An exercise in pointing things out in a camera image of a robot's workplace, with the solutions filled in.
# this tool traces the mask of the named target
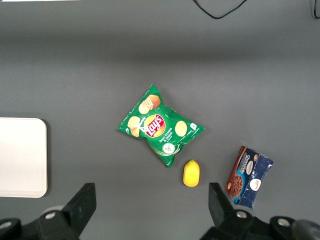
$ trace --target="gray table surface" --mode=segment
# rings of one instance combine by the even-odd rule
[[[203,1],[220,15],[236,3]],[[320,223],[320,20],[313,1],[248,1],[213,20],[192,1],[0,3],[0,117],[48,130],[44,197],[0,197],[27,224],[94,182],[89,240],[197,240],[213,226],[208,185],[226,184],[241,145],[274,160],[254,214]],[[116,130],[154,83],[206,127],[171,169]],[[183,184],[195,159],[200,183]]]

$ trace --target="lay's chip bag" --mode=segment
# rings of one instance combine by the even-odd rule
[[[171,168],[175,155],[205,130],[164,105],[154,84],[117,128],[139,140],[146,139],[163,163]]]

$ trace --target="cookie box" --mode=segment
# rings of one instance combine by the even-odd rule
[[[242,146],[225,186],[232,201],[253,209],[262,180],[273,163],[270,158]]]

